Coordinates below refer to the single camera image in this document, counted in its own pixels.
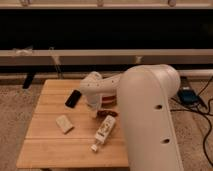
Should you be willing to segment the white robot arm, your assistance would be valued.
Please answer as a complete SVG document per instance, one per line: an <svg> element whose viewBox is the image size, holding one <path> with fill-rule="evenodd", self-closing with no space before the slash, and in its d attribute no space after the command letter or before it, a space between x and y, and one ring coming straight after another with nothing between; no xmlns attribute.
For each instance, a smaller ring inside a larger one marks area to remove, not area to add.
<svg viewBox="0 0 213 171"><path fill-rule="evenodd" d="M90 73L80 82L92 110L102 96L117 96L130 171L184 171L170 113L169 99L180 87L173 67L139 65L108 78Z"/></svg>

